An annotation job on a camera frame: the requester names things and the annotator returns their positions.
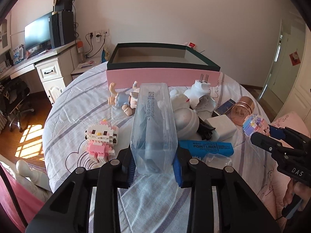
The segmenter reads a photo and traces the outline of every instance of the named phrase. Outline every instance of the open box lid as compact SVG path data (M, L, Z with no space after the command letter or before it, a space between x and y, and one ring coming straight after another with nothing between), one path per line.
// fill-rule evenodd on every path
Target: open box lid
M107 70L130 68L220 70L213 61L188 46L161 43L117 44Z

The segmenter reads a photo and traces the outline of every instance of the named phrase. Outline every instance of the white power adapter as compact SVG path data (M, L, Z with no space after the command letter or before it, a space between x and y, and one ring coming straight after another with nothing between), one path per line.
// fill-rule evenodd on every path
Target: white power adapter
M206 110L212 112L215 109L216 103L213 98L211 98L211 85L207 82L207 78L208 76L206 75L206 79L203 81L203 75L201 74L201 79L195 80L194 84L191 86L191 89L187 89L184 92L184 95L190 100L190 106L192 109L196 108L203 96L206 96Z
M95 36L96 36L96 42L99 43L100 42L101 33L100 32L96 32Z
M211 142L224 141L232 137L237 130L235 124L226 115L212 117L204 122L216 128L212 132Z

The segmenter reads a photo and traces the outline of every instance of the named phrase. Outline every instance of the computer monitor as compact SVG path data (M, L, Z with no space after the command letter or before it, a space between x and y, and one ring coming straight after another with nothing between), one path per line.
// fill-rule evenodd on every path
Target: computer monitor
M25 49L29 50L50 40L49 16L52 12L33 21L25 27Z

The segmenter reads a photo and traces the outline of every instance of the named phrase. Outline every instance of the plastic bag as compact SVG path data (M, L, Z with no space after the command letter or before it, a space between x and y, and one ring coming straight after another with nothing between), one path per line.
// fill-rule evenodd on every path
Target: plastic bag
M221 154L208 153L202 159L202 162L204 162L210 167L218 168L218 169L223 169L225 166L232 166L231 158L226 157Z

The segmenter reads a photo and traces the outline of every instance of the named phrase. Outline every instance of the speaker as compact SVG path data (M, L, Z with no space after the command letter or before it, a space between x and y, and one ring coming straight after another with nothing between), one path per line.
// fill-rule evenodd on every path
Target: speaker
M72 11L59 11L58 15L58 28L60 45L66 45L75 40L75 30L73 26L73 12Z
M52 48L60 47L58 14L49 16L49 28Z

